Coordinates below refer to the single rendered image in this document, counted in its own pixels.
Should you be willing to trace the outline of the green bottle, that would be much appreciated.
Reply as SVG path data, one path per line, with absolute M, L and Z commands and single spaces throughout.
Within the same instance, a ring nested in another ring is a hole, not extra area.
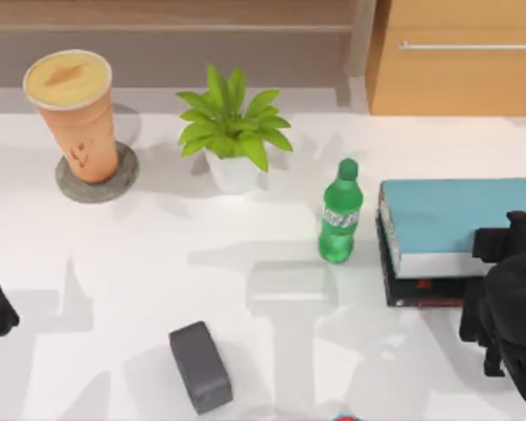
M 329 263 L 347 261 L 354 247 L 354 235 L 364 202 L 358 175 L 358 162 L 352 158 L 341 160 L 336 178 L 323 193 L 318 250 Z

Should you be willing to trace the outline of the wooden cupboard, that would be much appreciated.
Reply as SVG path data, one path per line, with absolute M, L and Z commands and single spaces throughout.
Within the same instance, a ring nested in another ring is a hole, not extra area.
M 386 116 L 526 116 L 526 51 L 409 51 L 412 44 L 526 45 L 526 0 L 377 0 L 368 108 Z

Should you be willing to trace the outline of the grey round coaster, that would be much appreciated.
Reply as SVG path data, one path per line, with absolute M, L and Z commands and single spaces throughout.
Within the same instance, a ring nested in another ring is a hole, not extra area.
M 60 192 L 77 203 L 105 203 L 122 196 L 138 178 L 139 159 L 134 150 L 116 141 L 118 167 L 107 181 L 90 184 L 78 179 L 71 171 L 66 158 L 61 158 L 55 168 L 55 181 Z

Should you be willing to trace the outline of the orange cup with coffee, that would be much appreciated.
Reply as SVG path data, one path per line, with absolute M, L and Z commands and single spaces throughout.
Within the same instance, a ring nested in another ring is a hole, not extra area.
M 117 171 L 112 82 L 109 62 L 83 49 L 45 55 L 23 77 L 25 96 L 83 182 L 105 182 Z

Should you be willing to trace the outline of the black book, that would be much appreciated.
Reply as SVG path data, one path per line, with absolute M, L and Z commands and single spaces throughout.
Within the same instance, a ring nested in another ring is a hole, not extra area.
M 484 279 L 483 276 L 397 278 L 380 214 L 376 215 L 375 225 L 388 307 L 462 307 L 468 288 Z

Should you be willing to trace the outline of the green plant in white pot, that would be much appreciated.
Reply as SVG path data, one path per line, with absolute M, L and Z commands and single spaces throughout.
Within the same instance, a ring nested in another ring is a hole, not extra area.
M 259 175 L 269 171 L 267 144 L 283 152 L 293 151 L 282 132 L 291 124 L 274 105 L 280 91 L 263 89 L 246 103 L 246 88 L 242 68 L 225 76 L 209 64 L 203 93 L 177 93 L 188 105 L 180 115 L 187 123 L 178 140 L 181 157 L 203 153 L 217 188 L 230 195 L 248 192 Z

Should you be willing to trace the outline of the dark grey box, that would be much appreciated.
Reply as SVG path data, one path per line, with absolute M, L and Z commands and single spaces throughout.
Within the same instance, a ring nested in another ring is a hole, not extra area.
M 231 378 L 204 321 L 168 334 L 169 344 L 188 398 L 198 415 L 233 400 Z

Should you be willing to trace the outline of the blue book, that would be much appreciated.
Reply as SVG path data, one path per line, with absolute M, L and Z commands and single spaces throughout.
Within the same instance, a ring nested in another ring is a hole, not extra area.
M 526 178 L 385 180 L 379 213 L 400 279 L 485 275 L 472 257 L 475 231 L 507 228 L 526 212 Z

